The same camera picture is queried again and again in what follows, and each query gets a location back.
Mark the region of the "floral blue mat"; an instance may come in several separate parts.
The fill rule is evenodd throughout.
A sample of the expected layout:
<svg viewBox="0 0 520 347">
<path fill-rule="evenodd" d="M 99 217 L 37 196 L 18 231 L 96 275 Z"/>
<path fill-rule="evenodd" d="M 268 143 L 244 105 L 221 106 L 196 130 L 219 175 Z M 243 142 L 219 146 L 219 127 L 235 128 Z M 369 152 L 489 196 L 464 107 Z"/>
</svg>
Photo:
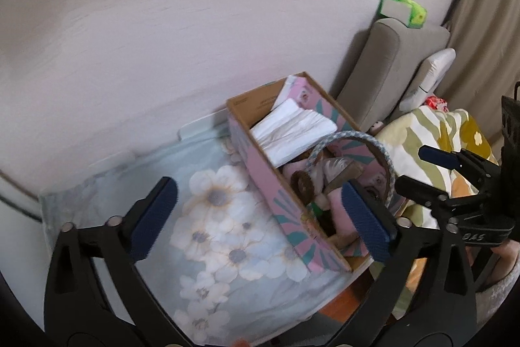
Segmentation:
<svg viewBox="0 0 520 347">
<path fill-rule="evenodd" d="M 231 143 L 226 125 L 41 198 L 54 246 L 65 223 L 79 228 L 125 214 L 160 178 L 178 202 L 137 268 L 152 294 L 196 343 L 271 341 L 317 314 L 368 267 L 312 272 L 295 254 Z"/>
</svg>

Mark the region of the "grey sofa cushion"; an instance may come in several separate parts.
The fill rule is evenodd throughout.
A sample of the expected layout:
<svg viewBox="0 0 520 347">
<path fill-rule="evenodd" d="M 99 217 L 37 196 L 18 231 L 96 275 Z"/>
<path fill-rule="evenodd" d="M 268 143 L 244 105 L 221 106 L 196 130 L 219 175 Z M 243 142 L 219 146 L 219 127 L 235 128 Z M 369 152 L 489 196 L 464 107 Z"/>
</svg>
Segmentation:
<svg viewBox="0 0 520 347">
<path fill-rule="evenodd" d="M 423 60 L 446 48 L 449 38 L 449 30 L 439 25 L 411 29 L 396 19 L 375 21 L 338 104 L 362 130 L 386 119 Z"/>
</svg>

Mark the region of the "white cloth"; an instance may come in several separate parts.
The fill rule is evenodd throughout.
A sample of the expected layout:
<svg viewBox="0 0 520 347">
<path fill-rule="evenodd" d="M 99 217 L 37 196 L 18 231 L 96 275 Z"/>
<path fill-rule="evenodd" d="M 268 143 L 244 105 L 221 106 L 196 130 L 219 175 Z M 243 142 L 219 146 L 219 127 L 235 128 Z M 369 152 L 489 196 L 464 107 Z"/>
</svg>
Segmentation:
<svg viewBox="0 0 520 347">
<path fill-rule="evenodd" d="M 332 119 L 287 99 L 256 124 L 250 133 L 271 165 L 278 168 L 337 130 L 338 125 Z"/>
</svg>

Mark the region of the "cardboard box with pink wrap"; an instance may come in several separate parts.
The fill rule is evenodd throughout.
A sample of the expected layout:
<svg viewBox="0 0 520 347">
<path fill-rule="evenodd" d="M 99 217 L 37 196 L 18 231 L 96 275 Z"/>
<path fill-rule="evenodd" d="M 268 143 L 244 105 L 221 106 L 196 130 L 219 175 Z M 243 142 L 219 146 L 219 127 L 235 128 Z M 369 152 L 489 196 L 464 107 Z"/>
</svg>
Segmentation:
<svg viewBox="0 0 520 347">
<path fill-rule="evenodd" d="M 341 139 L 319 153 L 310 173 L 304 167 L 314 146 L 283 166 L 273 167 L 250 130 L 287 99 L 332 119 L 338 125 L 336 132 L 359 130 L 350 115 L 309 74 L 302 72 L 227 100 L 233 145 L 283 234 L 307 268 L 349 272 L 356 267 L 354 256 L 363 257 L 369 250 L 359 234 L 349 243 L 336 234 L 330 202 L 323 193 L 323 166 L 328 162 L 347 165 L 354 162 L 346 158 L 347 154 L 365 156 L 369 152 L 364 144 Z M 377 162 L 367 167 L 360 165 L 362 175 L 348 182 L 359 183 L 384 206 L 386 173 Z"/>
</svg>

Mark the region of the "dark brown stick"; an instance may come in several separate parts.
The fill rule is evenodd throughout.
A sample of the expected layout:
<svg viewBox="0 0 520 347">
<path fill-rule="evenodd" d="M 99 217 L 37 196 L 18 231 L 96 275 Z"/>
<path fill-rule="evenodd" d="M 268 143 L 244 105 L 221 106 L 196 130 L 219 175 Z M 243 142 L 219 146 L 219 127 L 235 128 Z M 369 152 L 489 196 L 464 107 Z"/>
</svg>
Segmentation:
<svg viewBox="0 0 520 347">
<path fill-rule="evenodd" d="M 345 163 L 328 162 L 323 166 L 323 175 L 325 179 L 324 194 L 329 194 L 333 190 L 340 188 L 344 183 L 357 179 L 362 175 L 363 168 L 357 162 Z"/>
</svg>

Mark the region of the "green tissue pack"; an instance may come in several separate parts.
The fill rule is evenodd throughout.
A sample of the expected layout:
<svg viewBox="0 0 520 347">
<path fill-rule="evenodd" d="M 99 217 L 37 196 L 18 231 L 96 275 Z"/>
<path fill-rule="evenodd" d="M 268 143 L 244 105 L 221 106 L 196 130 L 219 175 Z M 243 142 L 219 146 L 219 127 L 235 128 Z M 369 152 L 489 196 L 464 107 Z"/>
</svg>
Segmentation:
<svg viewBox="0 0 520 347">
<path fill-rule="evenodd" d="M 381 0 L 377 14 L 411 29 L 420 29 L 427 21 L 427 10 L 414 0 Z"/>
</svg>

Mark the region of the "white pillow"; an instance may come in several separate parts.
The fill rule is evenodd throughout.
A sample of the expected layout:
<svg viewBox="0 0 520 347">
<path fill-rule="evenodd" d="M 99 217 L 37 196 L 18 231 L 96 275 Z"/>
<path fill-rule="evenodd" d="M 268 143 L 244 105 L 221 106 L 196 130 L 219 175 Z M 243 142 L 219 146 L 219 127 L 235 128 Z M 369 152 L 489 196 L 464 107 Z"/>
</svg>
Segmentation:
<svg viewBox="0 0 520 347">
<path fill-rule="evenodd" d="M 418 68 L 414 78 L 398 105 L 399 113 L 408 113 L 420 107 L 431 96 L 456 59 L 456 50 L 442 49 L 427 57 Z"/>
</svg>

